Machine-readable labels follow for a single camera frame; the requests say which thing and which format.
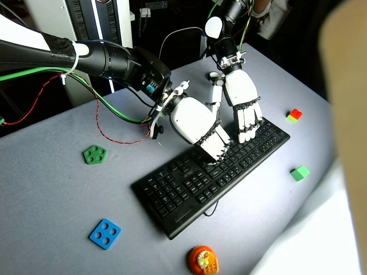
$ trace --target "keyboard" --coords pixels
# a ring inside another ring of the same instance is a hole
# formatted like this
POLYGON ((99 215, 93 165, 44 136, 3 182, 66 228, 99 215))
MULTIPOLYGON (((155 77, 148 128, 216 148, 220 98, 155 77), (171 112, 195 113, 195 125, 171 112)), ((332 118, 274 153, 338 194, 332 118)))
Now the keyboard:
POLYGON ((220 163, 192 147, 132 184, 132 189, 169 239, 175 238, 290 136, 264 119, 249 142, 240 144, 234 123, 225 128, 231 146, 220 163))

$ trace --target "zip tie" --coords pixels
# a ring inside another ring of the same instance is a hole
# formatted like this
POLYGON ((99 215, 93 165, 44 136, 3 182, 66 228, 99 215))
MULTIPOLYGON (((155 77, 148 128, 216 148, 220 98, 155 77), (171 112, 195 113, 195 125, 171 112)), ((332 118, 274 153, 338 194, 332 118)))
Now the zip tie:
POLYGON ((78 65, 78 61, 79 61, 79 54, 78 54, 78 51, 76 49, 76 43, 75 43, 75 41, 71 41, 71 43, 73 44, 73 47, 74 47, 74 50, 75 50, 75 61, 74 61, 73 67, 71 67, 71 69, 67 73, 63 73, 60 76, 61 81, 63 82, 63 85, 66 85, 65 84, 65 79, 66 79, 67 75, 72 73, 75 70, 76 66, 78 65))

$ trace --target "blue toy block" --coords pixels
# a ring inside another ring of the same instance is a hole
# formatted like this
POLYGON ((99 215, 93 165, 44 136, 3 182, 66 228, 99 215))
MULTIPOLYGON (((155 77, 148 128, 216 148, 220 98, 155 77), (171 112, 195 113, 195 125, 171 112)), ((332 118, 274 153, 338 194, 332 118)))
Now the blue toy block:
POLYGON ((121 228, 108 219, 103 219, 89 238, 103 249, 109 249, 121 233, 121 228))

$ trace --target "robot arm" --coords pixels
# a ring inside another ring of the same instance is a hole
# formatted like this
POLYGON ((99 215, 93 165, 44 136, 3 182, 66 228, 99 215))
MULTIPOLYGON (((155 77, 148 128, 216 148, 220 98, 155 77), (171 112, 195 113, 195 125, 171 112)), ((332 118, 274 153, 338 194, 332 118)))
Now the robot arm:
POLYGON ((0 26, 0 71, 56 66, 117 78, 156 102, 152 137, 157 135, 158 118, 169 115, 172 126, 186 141, 200 146, 215 161, 224 157, 229 146, 227 133, 206 106, 183 94, 188 82, 171 88, 169 68, 146 50, 129 50, 107 41, 70 41, 32 31, 2 15, 0 26))
MULTIPOLYGON (((263 121, 256 87, 249 75, 242 70, 245 63, 243 53, 237 50, 232 29, 248 0, 225 0, 218 13, 210 17, 205 25, 205 33, 210 38, 218 61, 218 67, 224 74, 224 93, 233 107, 233 114, 239 126, 239 142, 249 141, 263 121)), ((222 76, 211 77, 214 83, 222 76)))

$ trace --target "green block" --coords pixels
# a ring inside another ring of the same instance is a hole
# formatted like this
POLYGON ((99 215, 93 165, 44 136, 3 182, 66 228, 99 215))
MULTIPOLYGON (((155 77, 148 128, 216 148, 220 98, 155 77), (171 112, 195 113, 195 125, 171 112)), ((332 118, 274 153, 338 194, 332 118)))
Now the green block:
POLYGON ((85 150, 83 155, 87 164, 99 164, 104 162, 107 156, 107 150, 98 145, 93 145, 85 150))
POLYGON ((296 123, 297 119, 295 119, 294 117, 292 117, 291 115, 288 115, 287 118, 292 122, 292 123, 296 123))
POLYGON ((293 176, 295 180, 300 181, 301 179, 304 179, 305 177, 307 177, 309 173, 310 171, 307 169, 307 167, 304 165, 301 165, 296 170, 293 170, 291 172, 291 175, 293 176))

